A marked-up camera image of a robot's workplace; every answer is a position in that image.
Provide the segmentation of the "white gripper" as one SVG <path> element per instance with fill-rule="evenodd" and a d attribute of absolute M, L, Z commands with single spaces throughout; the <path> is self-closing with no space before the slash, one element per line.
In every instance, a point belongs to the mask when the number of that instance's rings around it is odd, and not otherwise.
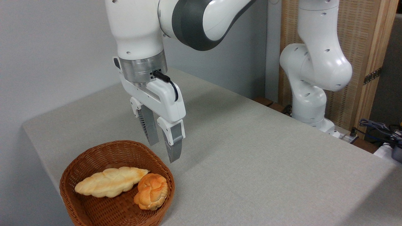
<path fill-rule="evenodd" d="M 155 112 L 160 116 L 157 122 L 163 131 L 169 161 L 178 160 L 182 152 L 182 139 L 186 137 L 182 120 L 186 110 L 179 87 L 175 86 L 178 93 L 176 100 L 175 90 L 170 83 L 155 79 L 139 87 L 138 83 L 126 80 L 122 72 L 119 72 L 119 77 L 126 92 L 132 96 L 130 103 L 134 116 L 139 119 L 149 144 L 152 146 L 159 142 Z"/>

